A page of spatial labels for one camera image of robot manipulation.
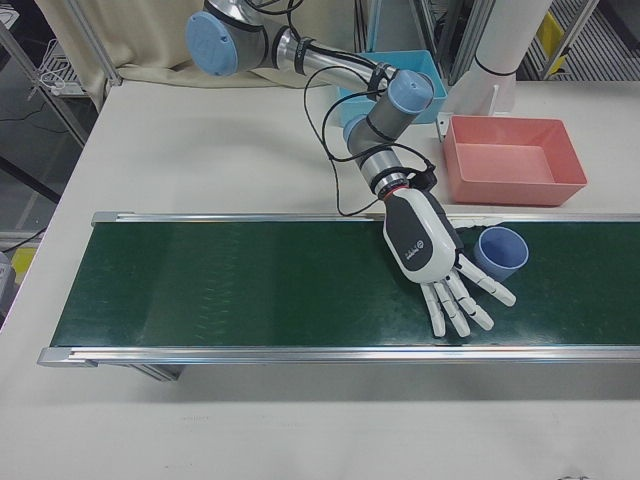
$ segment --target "yellow object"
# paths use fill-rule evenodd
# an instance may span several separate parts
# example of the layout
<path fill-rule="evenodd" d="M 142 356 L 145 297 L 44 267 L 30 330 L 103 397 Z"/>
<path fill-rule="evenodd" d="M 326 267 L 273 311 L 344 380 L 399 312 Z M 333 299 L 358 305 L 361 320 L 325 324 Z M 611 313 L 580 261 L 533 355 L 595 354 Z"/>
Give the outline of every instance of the yellow object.
<path fill-rule="evenodd" d="M 36 250 L 36 248 L 24 247 L 17 249 L 13 254 L 11 265 L 16 271 L 16 283 L 22 283 L 22 279 L 31 266 L 31 262 L 36 254 Z"/>
<path fill-rule="evenodd" d="M 538 28 L 538 33 L 536 34 L 538 40 L 540 40 L 544 53 L 547 54 L 547 57 L 551 57 L 553 52 L 555 52 L 563 35 L 564 30 L 558 23 L 558 20 L 556 20 L 551 12 L 547 12 L 544 16 L 544 20 L 542 20 L 542 23 L 540 24 L 540 28 Z M 554 74 L 560 70 L 566 58 L 566 55 L 560 55 L 558 60 L 556 60 L 556 63 L 551 67 L 550 73 Z"/>

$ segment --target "blue joint cap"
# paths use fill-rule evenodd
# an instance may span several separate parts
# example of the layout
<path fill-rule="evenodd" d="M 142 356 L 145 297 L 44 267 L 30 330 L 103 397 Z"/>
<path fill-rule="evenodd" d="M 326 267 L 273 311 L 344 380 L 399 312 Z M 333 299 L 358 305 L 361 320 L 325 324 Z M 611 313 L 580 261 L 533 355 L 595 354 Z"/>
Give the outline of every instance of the blue joint cap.
<path fill-rule="evenodd" d="M 351 120 L 347 122 L 347 124 L 344 126 L 344 129 L 342 130 L 342 138 L 344 138 L 345 143 L 349 143 L 349 137 L 351 136 L 351 131 L 355 128 L 358 122 L 360 122 L 360 120 L 362 120 L 365 117 L 366 115 L 356 115 L 355 117 L 353 117 Z"/>
<path fill-rule="evenodd" d="M 224 24 L 209 12 L 198 12 L 187 21 L 187 48 L 193 61 L 209 75 L 233 75 L 238 52 Z"/>
<path fill-rule="evenodd" d="M 419 115 L 433 100 L 433 86 L 419 73 L 400 70 L 387 88 L 387 97 L 401 112 Z"/>

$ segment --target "red plastic tray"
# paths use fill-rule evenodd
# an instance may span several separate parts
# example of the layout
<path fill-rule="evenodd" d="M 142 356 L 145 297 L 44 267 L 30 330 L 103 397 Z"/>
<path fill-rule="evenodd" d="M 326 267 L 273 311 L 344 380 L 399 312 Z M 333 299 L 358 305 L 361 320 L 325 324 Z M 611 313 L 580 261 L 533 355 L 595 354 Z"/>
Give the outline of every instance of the red plastic tray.
<path fill-rule="evenodd" d="M 558 206 L 587 184 L 560 120 L 454 115 L 444 154 L 460 203 Z"/>

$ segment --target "robotic arm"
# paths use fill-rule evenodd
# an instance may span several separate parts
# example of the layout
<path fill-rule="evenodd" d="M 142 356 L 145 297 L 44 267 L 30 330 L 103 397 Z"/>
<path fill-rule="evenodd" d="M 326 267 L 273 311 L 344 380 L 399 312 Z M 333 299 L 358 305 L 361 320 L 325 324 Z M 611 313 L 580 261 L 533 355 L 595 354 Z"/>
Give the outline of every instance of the robotic arm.
<path fill-rule="evenodd" d="M 420 284 L 433 332 L 445 334 L 445 317 L 461 337 L 470 334 L 462 310 L 483 329 L 493 320 L 471 298 L 460 274 L 507 306 L 515 296 L 462 254 L 462 243 L 438 201 L 429 193 L 432 170 L 413 179 L 392 150 L 394 142 L 430 104 L 431 81 L 300 37 L 290 26 L 262 15 L 251 0 L 206 0 L 187 24 L 187 45 L 196 64 L 215 76 L 254 68 L 294 70 L 351 91 L 366 81 L 376 100 L 368 115 L 351 120 L 344 138 L 372 193 L 384 201 L 384 238 L 400 269 Z"/>

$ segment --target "white pillar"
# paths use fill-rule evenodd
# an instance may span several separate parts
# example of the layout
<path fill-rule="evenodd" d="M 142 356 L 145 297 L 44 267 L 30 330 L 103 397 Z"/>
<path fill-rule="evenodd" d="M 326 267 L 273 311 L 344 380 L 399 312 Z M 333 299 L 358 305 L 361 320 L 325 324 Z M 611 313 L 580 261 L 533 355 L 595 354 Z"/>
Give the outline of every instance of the white pillar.
<path fill-rule="evenodd" d="M 515 105 L 515 71 L 553 0 L 496 0 L 471 68 L 449 91 L 444 114 L 492 115 Z"/>

